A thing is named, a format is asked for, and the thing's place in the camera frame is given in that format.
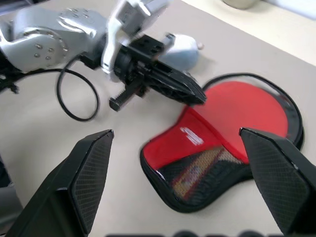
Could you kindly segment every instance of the screw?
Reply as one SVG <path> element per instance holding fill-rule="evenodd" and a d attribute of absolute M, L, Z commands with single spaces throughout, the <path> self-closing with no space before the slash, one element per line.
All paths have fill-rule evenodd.
<path fill-rule="evenodd" d="M 38 48 L 38 49 L 42 49 L 43 46 L 41 46 L 40 44 L 35 44 L 35 47 Z"/>

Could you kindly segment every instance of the table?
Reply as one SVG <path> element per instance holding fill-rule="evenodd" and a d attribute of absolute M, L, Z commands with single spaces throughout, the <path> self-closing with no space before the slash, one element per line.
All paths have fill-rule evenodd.
<path fill-rule="evenodd" d="M 108 16 L 114 0 L 49 1 L 43 7 L 61 10 L 84 7 Z M 165 32 L 187 34 L 204 43 L 199 64 L 191 71 L 200 85 L 232 72 L 260 74 L 281 86 L 297 103 L 305 126 L 304 155 L 316 163 L 316 67 L 289 55 L 188 4 L 175 0 L 147 34 L 160 39 Z M 171 210 L 156 194 L 139 162 L 139 149 L 151 137 L 174 124 L 183 105 L 151 91 L 135 97 L 119 113 L 110 110 L 108 99 L 122 84 L 112 83 L 101 70 L 92 71 L 77 63 L 97 87 L 101 111 L 96 120 L 81 123 L 70 119 L 55 98 L 56 74 L 28 78 L 18 83 L 20 94 L 6 91 L 0 99 L 0 152 L 26 205 L 46 175 L 88 134 L 113 129 L 107 182 L 90 236 L 110 233 L 159 233 L 172 235 L 191 230 L 237 235 L 253 229 L 264 234 L 280 233 L 254 181 L 232 187 L 204 210 L 181 214 Z M 65 78 L 65 102 L 80 115 L 89 114 L 91 99 L 86 87 Z"/>

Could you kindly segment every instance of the red mouse pad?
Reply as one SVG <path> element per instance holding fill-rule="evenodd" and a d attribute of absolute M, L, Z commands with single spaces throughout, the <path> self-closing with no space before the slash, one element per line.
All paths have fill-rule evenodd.
<path fill-rule="evenodd" d="M 179 212 L 198 211 L 252 178 L 238 135 L 241 127 L 303 143 L 300 112 L 279 87 L 254 74 L 229 74 L 204 86 L 207 101 L 187 106 L 174 126 L 142 149 L 142 168 L 160 195 Z"/>

